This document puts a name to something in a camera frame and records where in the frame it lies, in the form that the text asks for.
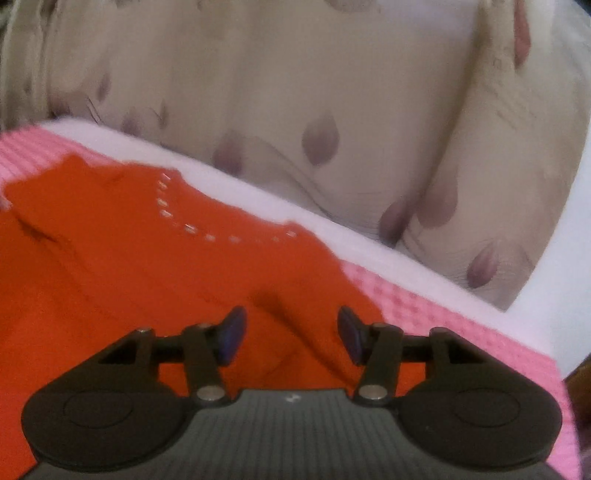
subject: metal screw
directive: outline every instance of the metal screw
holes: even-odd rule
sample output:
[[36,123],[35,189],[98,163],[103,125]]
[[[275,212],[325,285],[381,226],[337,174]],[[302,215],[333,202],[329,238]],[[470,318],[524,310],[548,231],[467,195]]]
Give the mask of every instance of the metal screw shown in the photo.
[[219,385],[208,385],[197,390],[197,398],[203,401],[218,401],[226,395],[226,391]]
[[359,389],[359,395],[366,400],[383,400],[388,395],[388,390],[382,385],[364,385]]

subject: black device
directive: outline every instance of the black device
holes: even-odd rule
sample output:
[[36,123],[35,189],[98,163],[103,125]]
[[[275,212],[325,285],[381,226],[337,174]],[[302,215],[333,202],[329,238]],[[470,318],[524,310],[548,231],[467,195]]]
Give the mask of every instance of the black device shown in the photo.
[[[140,329],[35,393],[22,430],[38,464],[23,480],[559,480],[545,460],[561,427],[554,398],[443,329],[408,336],[337,319],[365,369],[355,392],[244,390],[218,367],[246,331],[237,307],[175,337]],[[190,395],[158,381],[182,362]],[[402,362],[426,380],[395,396]]]

